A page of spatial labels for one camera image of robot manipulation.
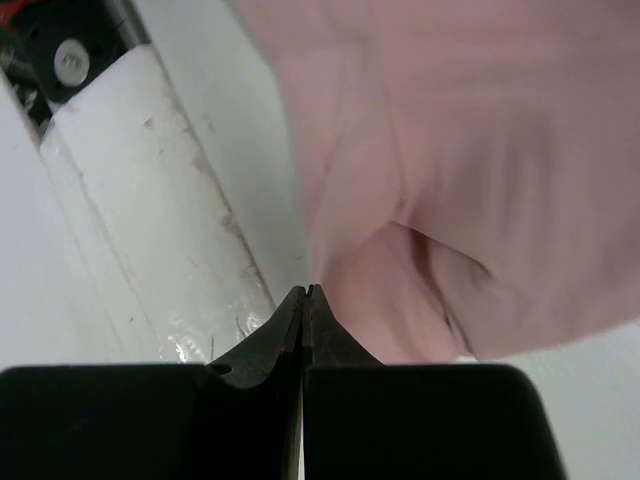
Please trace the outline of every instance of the black mechanical part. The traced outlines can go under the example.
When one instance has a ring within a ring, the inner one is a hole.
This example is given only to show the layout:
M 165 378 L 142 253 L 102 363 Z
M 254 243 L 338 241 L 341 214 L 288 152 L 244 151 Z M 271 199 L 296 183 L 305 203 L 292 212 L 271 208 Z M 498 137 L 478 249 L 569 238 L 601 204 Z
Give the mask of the black mechanical part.
M 308 480 L 565 478 L 524 374 L 382 366 L 318 286 L 208 366 L 0 375 L 0 478 L 295 479 L 301 390 Z
M 100 0 L 29 3 L 11 18 L 10 27 L 12 44 L 55 103 L 69 100 L 125 52 Z
M 49 125 L 52 112 L 31 65 L 13 47 L 0 47 L 0 67 L 5 71 L 16 98 L 33 122 L 36 133 L 42 136 Z

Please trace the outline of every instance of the metal screw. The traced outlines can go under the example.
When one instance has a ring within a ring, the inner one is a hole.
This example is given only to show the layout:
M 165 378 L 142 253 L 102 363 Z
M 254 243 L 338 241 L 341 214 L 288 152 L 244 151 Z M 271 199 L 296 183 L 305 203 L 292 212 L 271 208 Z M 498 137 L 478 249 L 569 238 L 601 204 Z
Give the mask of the metal screw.
M 77 70 L 80 67 L 80 64 L 82 63 L 82 59 L 77 55 L 74 55 L 73 53 L 66 53 L 62 57 L 62 63 L 65 67 L 69 67 L 74 70 Z

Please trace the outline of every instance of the white panel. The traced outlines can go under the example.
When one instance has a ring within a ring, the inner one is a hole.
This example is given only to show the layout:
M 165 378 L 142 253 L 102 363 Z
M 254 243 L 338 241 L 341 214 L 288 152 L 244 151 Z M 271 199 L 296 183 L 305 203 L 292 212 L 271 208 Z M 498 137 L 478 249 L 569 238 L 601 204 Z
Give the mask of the white panel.
M 41 151 L 0 77 L 0 369 L 208 361 L 273 305 L 150 47 Z
M 152 47 L 62 107 L 42 156 L 127 349 L 206 362 L 268 318 L 271 302 Z
M 271 74 L 221 0 L 137 0 L 276 301 L 309 283 L 299 183 Z
M 0 75 L 0 369 L 128 360 Z

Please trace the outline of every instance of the scratched white plastic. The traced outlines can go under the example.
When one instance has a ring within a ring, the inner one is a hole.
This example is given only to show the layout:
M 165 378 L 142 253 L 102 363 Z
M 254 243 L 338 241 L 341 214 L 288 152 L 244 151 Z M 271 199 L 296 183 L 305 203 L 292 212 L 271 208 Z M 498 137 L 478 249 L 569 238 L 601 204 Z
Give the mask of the scratched white plastic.
M 2 367 L 205 362 L 268 318 L 151 47 L 62 107 L 41 155 L 4 84 L 0 101 Z
M 279 298 L 305 272 L 295 262 L 304 255 L 298 185 L 273 76 L 227 2 L 135 3 Z M 574 480 L 640 478 L 639 330 L 510 360 L 538 385 Z
M 23 120 L 0 75 L 0 369 L 130 360 Z

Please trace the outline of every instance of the pink cloth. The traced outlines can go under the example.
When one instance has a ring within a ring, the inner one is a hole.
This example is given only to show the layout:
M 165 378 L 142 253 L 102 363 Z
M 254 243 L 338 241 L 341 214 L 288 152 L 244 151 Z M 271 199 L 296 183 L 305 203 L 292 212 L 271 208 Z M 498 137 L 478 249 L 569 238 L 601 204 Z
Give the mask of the pink cloth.
M 313 268 L 382 361 L 640 313 L 640 3 L 236 0 L 291 120 Z

